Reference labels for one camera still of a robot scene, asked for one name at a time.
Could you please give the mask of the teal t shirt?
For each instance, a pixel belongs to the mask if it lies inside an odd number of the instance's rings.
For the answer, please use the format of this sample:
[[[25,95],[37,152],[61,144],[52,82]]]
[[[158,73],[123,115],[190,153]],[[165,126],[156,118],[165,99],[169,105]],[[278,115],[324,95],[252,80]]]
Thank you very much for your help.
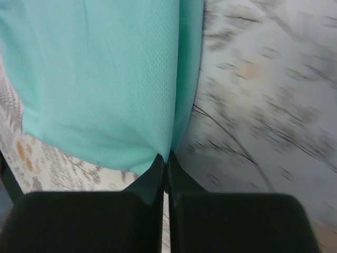
[[[105,168],[144,173],[182,140],[203,1],[1,1],[1,54],[23,130]]]

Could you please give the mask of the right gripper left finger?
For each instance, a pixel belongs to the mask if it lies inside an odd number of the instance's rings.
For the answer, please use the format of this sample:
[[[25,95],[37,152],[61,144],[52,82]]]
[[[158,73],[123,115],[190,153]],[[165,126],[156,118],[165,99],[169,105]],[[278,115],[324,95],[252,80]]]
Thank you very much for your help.
[[[122,191],[31,192],[14,204],[1,252],[160,252],[165,163]]]

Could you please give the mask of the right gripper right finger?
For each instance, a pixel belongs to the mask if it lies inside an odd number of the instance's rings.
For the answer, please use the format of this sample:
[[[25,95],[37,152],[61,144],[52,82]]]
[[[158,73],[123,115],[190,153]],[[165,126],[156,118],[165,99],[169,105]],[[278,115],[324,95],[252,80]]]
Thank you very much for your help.
[[[208,192],[167,162],[172,252],[319,252],[304,208],[280,193]]]

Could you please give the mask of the floral table mat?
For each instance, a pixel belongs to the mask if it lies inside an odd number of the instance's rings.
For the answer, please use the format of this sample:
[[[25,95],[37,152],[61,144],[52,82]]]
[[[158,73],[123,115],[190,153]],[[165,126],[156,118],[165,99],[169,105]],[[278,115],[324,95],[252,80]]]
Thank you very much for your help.
[[[203,1],[182,167],[216,192],[294,196],[336,252],[336,1]],[[23,130],[1,54],[1,153],[24,193],[122,190],[141,174],[74,157]]]

